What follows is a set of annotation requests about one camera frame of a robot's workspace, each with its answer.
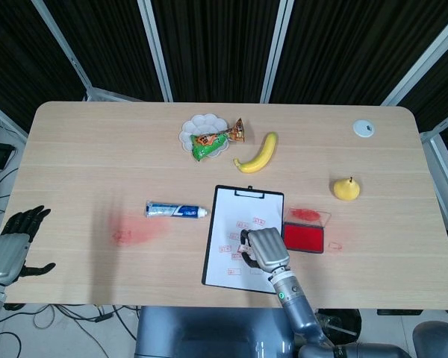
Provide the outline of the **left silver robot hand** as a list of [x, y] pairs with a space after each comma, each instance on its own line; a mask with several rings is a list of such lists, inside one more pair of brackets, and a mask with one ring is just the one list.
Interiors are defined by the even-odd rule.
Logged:
[[26, 265], [31, 244], [51, 210], [43, 205], [12, 215], [0, 233], [0, 287], [6, 287], [21, 277], [41, 276], [55, 268], [55, 263], [43, 267]]

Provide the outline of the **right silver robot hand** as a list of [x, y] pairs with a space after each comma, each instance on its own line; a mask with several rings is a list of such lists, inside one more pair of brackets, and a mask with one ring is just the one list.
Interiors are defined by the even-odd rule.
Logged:
[[290, 255], [275, 227], [240, 232], [240, 254], [248, 267], [268, 274], [286, 271]]

